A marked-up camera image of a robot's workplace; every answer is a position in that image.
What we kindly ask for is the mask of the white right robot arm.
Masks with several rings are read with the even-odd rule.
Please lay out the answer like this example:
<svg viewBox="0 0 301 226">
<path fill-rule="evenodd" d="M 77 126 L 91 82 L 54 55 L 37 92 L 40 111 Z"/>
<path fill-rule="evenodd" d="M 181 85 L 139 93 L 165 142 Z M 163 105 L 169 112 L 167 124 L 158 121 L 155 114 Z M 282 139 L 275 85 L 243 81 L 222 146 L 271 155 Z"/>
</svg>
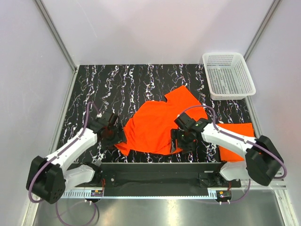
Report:
<svg viewBox="0 0 301 226">
<path fill-rule="evenodd" d="M 197 142 L 204 141 L 224 147 L 243 158 L 242 161 L 224 161 L 214 182 L 225 186 L 235 179 L 251 179 L 262 186 L 269 186 L 276 179 L 284 161 L 272 141 L 262 135 L 259 138 L 240 135 L 224 129 L 210 120 L 194 120 L 182 113 L 176 119 L 177 128 L 171 129 L 171 153 L 179 148 L 183 153 L 194 152 Z"/>
</svg>

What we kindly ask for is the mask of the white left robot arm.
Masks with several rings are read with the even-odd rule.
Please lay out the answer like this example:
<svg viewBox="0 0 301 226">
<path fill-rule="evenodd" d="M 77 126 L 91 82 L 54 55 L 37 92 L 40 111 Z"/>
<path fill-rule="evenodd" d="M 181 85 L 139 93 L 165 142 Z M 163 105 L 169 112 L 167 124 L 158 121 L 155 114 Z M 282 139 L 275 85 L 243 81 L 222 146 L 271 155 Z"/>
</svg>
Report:
<svg viewBox="0 0 301 226">
<path fill-rule="evenodd" d="M 56 203 L 66 190 L 81 184 L 97 186 L 100 184 L 101 169 L 95 163 L 81 163 L 71 169 L 70 166 L 87 149 L 100 143 L 102 147 L 113 147 L 126 142 L 119 116 L 108 111 L 98 115 L 65 145 L 46 157 L 36 156 L 30 165 L 26 189 L 31 202 L 33 195 L 49 204 Z"/>
</svg>

